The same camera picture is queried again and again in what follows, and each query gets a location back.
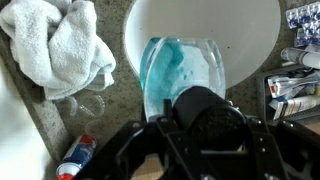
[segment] towel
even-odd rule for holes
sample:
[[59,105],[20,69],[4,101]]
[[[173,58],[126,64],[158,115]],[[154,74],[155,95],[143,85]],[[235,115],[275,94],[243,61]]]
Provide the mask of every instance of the towel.
[[12,0],[0,13],[14,60],[49,100],[114,83],[116,62],[96,20],[93,3],[81,0]]

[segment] white wall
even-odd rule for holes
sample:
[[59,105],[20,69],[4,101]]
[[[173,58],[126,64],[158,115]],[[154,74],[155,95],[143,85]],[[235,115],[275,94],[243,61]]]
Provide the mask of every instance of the white wall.
[[0,57],[1,179],[56,179],[48,150],[3,61]]

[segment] sink basin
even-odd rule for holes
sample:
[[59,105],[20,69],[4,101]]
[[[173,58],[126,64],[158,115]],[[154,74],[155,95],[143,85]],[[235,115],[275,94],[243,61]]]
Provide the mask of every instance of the sink basin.
[[278,0],[136,0],[126,22],[125,49],[138,75],[150,38],[211,38],[220,49],[229,88],[266,60],[280,23]]

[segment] granite countertop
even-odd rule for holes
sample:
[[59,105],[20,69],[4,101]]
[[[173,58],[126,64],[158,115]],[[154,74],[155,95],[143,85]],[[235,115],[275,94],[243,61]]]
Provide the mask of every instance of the granite countertop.
[[[0,8],[9,0],[0,0]],[[139,120],[142,109],[142,91],[138,77],[134,74],[126,57],[124,49],[124,28],[126,18],[135,0],[93,0],[98,16],[97,34],[109,46],[114,54],[117,67],[112,73],[115,83],[102,92],[82,90],[75,94],[78,99],[86,99],[100,95],[106,104],[106,113],[98,118],[99,125],[92,131],[102,135],[98,139],[101,148],[127,121]],[[285,10],[299,7],[315,0],[279,0],[281,8],[281,28],[273,51],[265,63],[243,82],[227,90],[228,100],[240,107],[247,115],[257,115],[257,93],[255,76],[259,72],[280,67],[280,52],[285,47],[293,45],[294,31],[287,28]],[[61,160],[71,141],[83,134],[85,125],[93,118],[79,112],[70,116],[68,102],[55,103],[45,100],[41,87],[35,85],[22,74],[14,63],[9,48],[9,38],[0,30],[0,55],[6,60],[6,65],[23,100],[38,128],[44,143],[56,163]],[[95,109],[97,104],[84,101],[88,108]]]

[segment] black mechanical arm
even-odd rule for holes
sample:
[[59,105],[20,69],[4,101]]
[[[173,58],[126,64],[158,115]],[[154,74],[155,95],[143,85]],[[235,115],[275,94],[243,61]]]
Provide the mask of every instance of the black mechanical arm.
[[164,114],[128,122],[75,177],[130,179],[157,154],[161,179],[320,179],[320,136],[294,121],[246,118],[211,90],[193,87]]

